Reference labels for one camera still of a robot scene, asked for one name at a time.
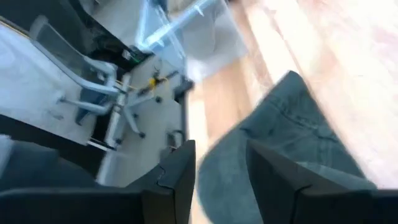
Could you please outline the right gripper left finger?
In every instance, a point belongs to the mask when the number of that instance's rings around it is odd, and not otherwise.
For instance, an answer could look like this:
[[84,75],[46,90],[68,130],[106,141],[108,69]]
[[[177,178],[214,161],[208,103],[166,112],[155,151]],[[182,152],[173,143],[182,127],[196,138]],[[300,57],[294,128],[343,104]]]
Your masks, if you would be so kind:
[[124,223],[188,223],[195,185],[196,145],[184,142],[148,173],[129,184],[132,190]]

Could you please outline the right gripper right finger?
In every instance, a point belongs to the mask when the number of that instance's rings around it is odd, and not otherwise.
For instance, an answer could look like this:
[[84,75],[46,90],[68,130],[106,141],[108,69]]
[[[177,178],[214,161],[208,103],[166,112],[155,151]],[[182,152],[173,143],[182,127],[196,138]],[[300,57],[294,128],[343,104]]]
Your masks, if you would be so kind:
[[311,186],[294,161],[250,139],[246,144],[249,180],[264,223],[294,223],[298,194]]

